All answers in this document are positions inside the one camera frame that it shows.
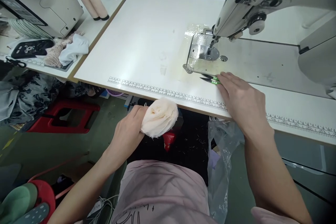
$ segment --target white table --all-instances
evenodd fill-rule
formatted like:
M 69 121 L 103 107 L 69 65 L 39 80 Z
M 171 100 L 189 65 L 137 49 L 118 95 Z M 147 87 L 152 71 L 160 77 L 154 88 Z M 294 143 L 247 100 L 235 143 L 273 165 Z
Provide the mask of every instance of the white table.
M 85 38 L 89 41 L 89 52 L 94 47 L 100 36 L 103 34 L 105 29 L 108 27 L 118 10 L 121 8 L 125 0 L 101 0 L 104 4 L 110 18 L 106 21 L 98 20 L 94 21 L 93 18 L 90 16 L 88 11 L 86 10 L 85 6 L 83 5 L 81 0 L 78 0 L 80 5 L 83 7 L 84 14 L 80 17 L 79 21 L 75 25 L 75 28 L 78 31 L 84 32 L 83 35 Z M 15 41 L 14 38 L 9 38 L 5 36 L 0 36 L 0 53 L 7 54 L 9 52 L 9 48 L 7 47 L 7 44 L 10 42 Z M 48 75 L 56 76 L 59 78 L 64 78 L 73 82 L 78 82 L 74 78 L 74 74 L 76 73 L 77 69 L 80 67 L 80 65 L 85 60 L 86 55 L 79 56 L 77 58 L 77 61 L 73 62 L 70 67 L 67 68 L 67 70 L 62 70 L 55 67 L 46 66 L 43 64 L 42 60 L 36 59 L 36 61 L 41 62 L 41 64 L 32 64 L 27 63 L 27 68 L 42 72 Z
M 190 46 L 184 43 L 189 24 L 212 27 L 223 2 L 127 0 L 75 78 L 149 99 L 166 96 L 179 107 L 229 118 L 216 86 L 182 68 Z M 242 57 L 245 51 L 239 43 L 236 50 Z M 274 129 L 336 144 L 335 100 L 252 85 L 265 93 L 267 118 Z

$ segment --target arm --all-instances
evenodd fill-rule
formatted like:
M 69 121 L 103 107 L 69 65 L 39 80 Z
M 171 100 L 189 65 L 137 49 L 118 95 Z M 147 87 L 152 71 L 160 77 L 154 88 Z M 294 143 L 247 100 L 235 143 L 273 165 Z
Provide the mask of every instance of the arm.
M 266 119 L 265 95 L 231 73 L 217 77 L 228 112 L 245 135 L 247 175 L 256 205 L 300 223 L 312 223 L 275 144 L 274 130 Z
M 140 133 L 140 127 L 147 108 L 134 106 L 117 124 L 109 147 L 94 167 L 69 191 L 48 224 L 72 224 L 88 215 L 105 181 L 126 161 L 143 139 L 144 134 Z

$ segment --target fabric bundle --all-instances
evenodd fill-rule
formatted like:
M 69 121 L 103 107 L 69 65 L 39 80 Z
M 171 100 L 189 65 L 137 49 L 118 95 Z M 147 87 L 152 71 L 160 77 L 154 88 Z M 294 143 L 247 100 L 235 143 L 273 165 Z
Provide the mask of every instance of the fabric bundle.
M 48 66 L 61 68 L 71 61 L 76 61 L 77 54 L 86 54 L 89 51 L 89 42 L 82 37 L 83 34 L 75 31 L 67 38 L 54 39 L 55 45 L 46 49 L 47 56 L 43 59 L 44 63 Z
M 142 120 L 141 132 L 151 138 L 162 136 L 174 126 L 179 111 L 175 102 L 161 98 L 152 103 Z

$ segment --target white cloth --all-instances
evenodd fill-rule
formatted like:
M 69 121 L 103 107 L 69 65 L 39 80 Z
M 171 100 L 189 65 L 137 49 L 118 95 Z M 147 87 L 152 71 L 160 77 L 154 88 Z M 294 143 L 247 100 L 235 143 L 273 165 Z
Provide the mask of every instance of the white cloth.
M 336 100 L 336 87 L 332 87 L 327 91 L 327 94 Z
M 152 103 L 142 120 L 141 132 L 151 138 L 162 136 L 174 126 L 179 111 L 175 102 L 161 98 Z
M 18 87 L 8 82 L 0 82 L 0 121 L 11 116 L 18 94 Z
M 77 55 L 87 54 L 89 52 L 89 41 L 79 34 L 73 35 L 71 44 L 67 44 L 62 50 L 58 59 L 62 65 L 68 65 L 71 61 L 77 60 Z

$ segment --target person's left hand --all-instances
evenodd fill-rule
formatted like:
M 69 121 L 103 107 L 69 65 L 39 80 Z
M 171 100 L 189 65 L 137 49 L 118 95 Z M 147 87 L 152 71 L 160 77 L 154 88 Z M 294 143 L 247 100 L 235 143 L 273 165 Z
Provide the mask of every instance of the person's left hand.
M 144 134 L 140 132 L 140 128 L 147 109 L 147 106 L 135 105 L 131 112 L 118 122 L 110 146 L 103 154 L 105 160 L 116 169 L 129 158 L 143 139 Z

